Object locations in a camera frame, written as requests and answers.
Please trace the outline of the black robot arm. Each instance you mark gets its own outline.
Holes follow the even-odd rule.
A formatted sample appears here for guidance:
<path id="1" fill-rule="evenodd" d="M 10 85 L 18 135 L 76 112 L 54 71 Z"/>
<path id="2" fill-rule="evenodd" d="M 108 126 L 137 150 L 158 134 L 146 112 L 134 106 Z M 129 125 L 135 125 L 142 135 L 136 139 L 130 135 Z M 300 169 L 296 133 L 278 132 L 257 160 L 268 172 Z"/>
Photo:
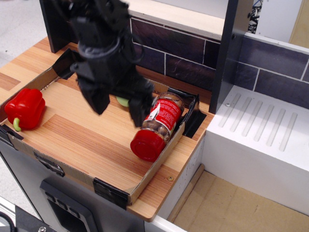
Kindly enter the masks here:
<path id="1" fill-rule="evenodd" d="M 71 22 L 79 58 L 70 70 L 77 74 L 83 97 L 101 115 L 114 95 L 128 100 L 130 116 L 141 127 L 149 114 L 153 84 L 136 64 L 134 36 L 128 28 L 128 4 L 120 0 L 55 0 L 60 15 Z"/>

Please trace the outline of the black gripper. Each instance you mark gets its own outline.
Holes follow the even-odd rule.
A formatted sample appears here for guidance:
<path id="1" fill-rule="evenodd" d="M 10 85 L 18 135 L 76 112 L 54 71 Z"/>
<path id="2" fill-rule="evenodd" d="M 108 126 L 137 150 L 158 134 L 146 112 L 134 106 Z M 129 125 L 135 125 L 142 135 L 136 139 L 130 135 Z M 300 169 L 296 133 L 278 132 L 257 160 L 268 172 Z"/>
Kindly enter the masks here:
<path id="1" fill-rule="evenodd" d="M 129 113 L 135 127 L 141 127 L 153 105 L 153 85 L 136 70 L 138 57 L 133 45 L 98 48 L 78 44 L 82 61 L 71 66 L 85 100 L 101 115 L 110 103 L 109 95 L 129 99 Z"/>

